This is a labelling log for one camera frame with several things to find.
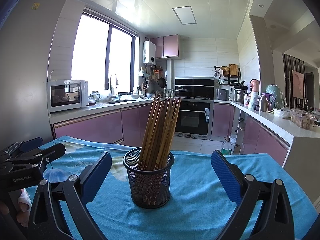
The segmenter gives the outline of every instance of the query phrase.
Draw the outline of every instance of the pink cabinet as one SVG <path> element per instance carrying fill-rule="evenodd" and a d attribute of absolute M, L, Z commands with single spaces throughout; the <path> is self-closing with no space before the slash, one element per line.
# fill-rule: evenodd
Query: pink cabinet
<path fill-rule="evenodd" d="M 148 105 L 139 107 L 141 144 L 142 144 L 142 141 L 143 141 L 144 132 L 146 131 L 147 122 L 148 122 L 149 114 L 150 114 L 150 111 L 151 111 L 151 105 L 152 104 L 148 104 Z"/>
<path fill-rule="evenodd" d="M 228 104 L 214 104 L 212 136 L 229 137 L 232 130 L 234 106 Z"/>
<path fill-rule="evenodd" d="M 151 39 L 151 42 L 156 46 L 156 58 L 162 58 L 164 53 L 164 38 L 154 38 Z"/>
<path fill-rule="evenodd" d="M 178 35 L 165 36 L 163 45 L 164 57 L 179 57 Z"/>
<path fill-rule="evenodd" d="M 179 57 L 179 36 L 170 35 L 151 39 L 156 45 L 156 58 Z"/>
<path fill-rule="evenodd" d="M 121 111 L 124 145 L 141 147 L 139 107 Z"/>
<path fill-rule="evenodd" d="M 247 115 L 243 136 L 244 151 L 242 154 L 252 154 L 256 150 L 261 125 Z"/>
<path fill-rule="evenodd" d="M 267 153 L 282 166 L 288 150 L 270 132 L 261 127 L 254 153 Z"/>
<path fill-rule="evenodd" d="M 70 124 L 55 127 L 55 134 L 57 138 L 68 135 L 86 141 L 115 143 L 123 138 L 121 113 L 119 111 L 94 118 L 80 118 Z"/>

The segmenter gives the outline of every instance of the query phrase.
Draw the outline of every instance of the doorway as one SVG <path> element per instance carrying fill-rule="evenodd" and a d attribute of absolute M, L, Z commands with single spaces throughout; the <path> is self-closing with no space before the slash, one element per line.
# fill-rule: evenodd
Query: doorway
<path fill-rule="evenodd" d="M 305 74 L 306 80 L 306 98 L 308 99 L 308 110 L 315 105 L 315 82 L 313 72 Z"/>

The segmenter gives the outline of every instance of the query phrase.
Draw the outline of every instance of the window frame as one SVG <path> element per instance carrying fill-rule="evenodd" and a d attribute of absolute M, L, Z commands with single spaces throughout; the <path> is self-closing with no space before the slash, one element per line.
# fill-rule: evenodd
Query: window frame
<path fill-rule="evenodd" d="M 112 34 L 112 29 L 116 28 L 117 30 L 131 36 L 131 60 L 130 60 L 130 91 L 133 91 L 133 84 L 134 84 L 134 52 L 135 52 L 135 41 L 136 37 L 132 35 L 129 32 L 126 32 L 125 30 L 113 25 L 112 23 L 105 21 L 99 17 L 93 16 L 91 14 L 88 14 L 86 12 L 82 12 L 82 15 L 91 17 L 93 19 L 105 22 L 109 25 L 109 30 L 108 30 L 108 37 L 107 37 L 107 46 L 106 46 L 106 61 L 105 61 L 105 73 L 104 73 L 104 88 L 105 90 L 109 89 L 109 57 L 110 57 L 110 44 L 111 44 L 111 34 Z"/>

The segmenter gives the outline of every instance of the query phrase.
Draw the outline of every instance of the blue tablecloth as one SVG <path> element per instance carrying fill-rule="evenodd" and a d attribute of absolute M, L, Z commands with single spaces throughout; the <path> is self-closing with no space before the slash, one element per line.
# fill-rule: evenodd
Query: blue tablecloth
<path fill-rule="evenodd" d="M 131 199 L 127 172 L 122 158 L 132 147 L 83 141 L 63 136 L 46 145 L 63 143 L 66 154 L 52 162 L 72 174 L 80 174 L 95 163 L 101 153 L 112 155 L 112 168 L 93 202 L 87 208 L 109 240 L 122 239 L 214 239 L 232 215 L 236 204 L 227 197 L 211 166 L 211 156 L 192 152 L 173 151 L 175 163 L 171 168 L 169 202 L 155 210 L 136 206 Z M 317 217 L 312 203 L 300 186 L 268 154 L 227 156 L 241 171 L 257 180 L 283 180 L 292 207 L 295 237 L 301 239 Z M 31 198 L 36 187 L 28 188 Z M 65 202 L 61 202 L 67 223 L 75 239 L 81 239 Z M 259 214 L 261 201 L 244 232 L 246 239 Z"/>

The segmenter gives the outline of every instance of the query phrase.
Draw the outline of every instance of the kitchen counter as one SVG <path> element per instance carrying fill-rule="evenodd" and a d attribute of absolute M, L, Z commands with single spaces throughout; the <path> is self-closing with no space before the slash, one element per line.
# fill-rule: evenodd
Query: kitchen counter
<path fill-rule="evenodd" d="M 100 114 L 103 112 L 114 111 L 126 107 L 139 106 L 148 103 L 152 103 L 153 99 L 137 99 L 134 101 L 119 102 L 119 103 L 96 103 L 94 106 L 86 106 L 82 108 L 70 109 L 51 113 L 49 116 L 50 124 L 55 124 L 58 122 L 64 122 L 71 119 L 76 119 L 83 116 Z"/>
<path fill-rule="evenodd" d="M 250 115 L 273 133 L 285 140 L 290 146 L 282 167 L 302 187 L 310 200 L 314 202 L 320 192 L 320 127 L 314 125 L 312 130 L 305 130 L 291 119 L 275 117 L 274 114 L 248 109 L 241 103 L 234 101 L 215 100 L 215 103 L 231 104 L 244 113 Z M 238 129 L 236 143 L 241 145 L 243 131 Z"/>
<path fill-rule="evenodd" d="M 312 130 L 306 130 L 295 125 L 293 122 L 291 122 L 291 119 L 282 119 L 279 117 L 275 117 L 274 114 L 267 112 L 259 113 L 259 111 L 244 107 L 241 103 L 223 100 L 215 100 L 214 102 L 221 104 L 231 104 L 239 108 L 241 111 L 244 111 L 246 114 L 252 116 L 254 119 L 268 127 L 289 144 L 293 142 L 294 137 L 320 138 L 320 127 L 317 125 L 314 125 Z"/>

